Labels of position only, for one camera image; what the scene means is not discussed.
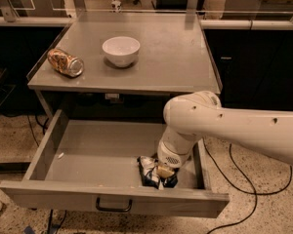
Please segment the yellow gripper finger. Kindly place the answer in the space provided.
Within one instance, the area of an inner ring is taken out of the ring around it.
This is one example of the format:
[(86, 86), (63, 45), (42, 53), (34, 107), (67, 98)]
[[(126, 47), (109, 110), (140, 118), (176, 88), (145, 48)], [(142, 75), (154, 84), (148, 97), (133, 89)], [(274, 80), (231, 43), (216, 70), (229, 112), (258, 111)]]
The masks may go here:
[(175, 170), (168, 167), (168, 166), (159, 165), (157, 167), (157, 174), (161, 178), (168, 178), (168, 177), (173, 176), (175, 174)]

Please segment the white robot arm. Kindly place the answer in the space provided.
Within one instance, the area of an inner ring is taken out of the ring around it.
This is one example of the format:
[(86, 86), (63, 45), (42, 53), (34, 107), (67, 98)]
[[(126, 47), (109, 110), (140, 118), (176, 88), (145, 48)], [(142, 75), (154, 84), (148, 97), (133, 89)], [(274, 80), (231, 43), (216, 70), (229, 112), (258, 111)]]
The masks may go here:
[(171, 98), (157, 156), (180, 168), (203, 137), (216, 137), (293, 165), (293, 112), (224, 108), (212, 92)]

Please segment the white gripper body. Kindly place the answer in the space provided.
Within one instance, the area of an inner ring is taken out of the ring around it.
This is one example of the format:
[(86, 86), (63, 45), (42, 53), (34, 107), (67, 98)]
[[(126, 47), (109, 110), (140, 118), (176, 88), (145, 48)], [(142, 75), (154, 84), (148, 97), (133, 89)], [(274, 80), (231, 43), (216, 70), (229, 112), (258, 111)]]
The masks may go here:
[(202, 139), (201, 135), (186, 135), (166, 127), (158, 143), (158, 160), (170, 168), (180, 168), (188, 159), (193, 147)]

